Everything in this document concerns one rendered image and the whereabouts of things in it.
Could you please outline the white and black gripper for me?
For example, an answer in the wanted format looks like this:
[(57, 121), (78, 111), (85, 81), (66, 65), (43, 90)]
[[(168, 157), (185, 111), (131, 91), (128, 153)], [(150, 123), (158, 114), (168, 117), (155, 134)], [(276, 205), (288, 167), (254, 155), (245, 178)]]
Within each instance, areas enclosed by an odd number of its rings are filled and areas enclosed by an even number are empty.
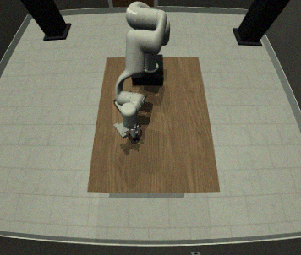
[(133, 141), (136, 141), (136, 140), (140, 141), (140, 138), (138, 136), (138, 135), (140, 135), (140, 128), (138, 125), (137, 125), (137, 129), (132, 128), (132, 129), (128, 130), (128, 132), (129, 132), (129, 136), (131, 135), (133, 137)]

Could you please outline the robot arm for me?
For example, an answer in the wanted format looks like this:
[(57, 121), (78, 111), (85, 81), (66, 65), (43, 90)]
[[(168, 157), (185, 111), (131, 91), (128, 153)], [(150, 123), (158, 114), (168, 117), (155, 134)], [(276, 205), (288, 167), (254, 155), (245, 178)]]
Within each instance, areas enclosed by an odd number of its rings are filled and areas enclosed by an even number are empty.
[(131, 3), (126, 11), (126, 20), (134, 30), (130, 30), (126, 35), (125, 70), (116, 83), (116, 102), (121, 106), (123, 122), (114, 124), (123, 139), (127, 138), (128, 130), (137, 129), (137, 114), (145, 103), (144, 95), (123, 91), (123, 82), (144, 71), (156, 72), (157, 54), (170, 38), (167, 14), (162, 10), (152, 9), (145, 3)]

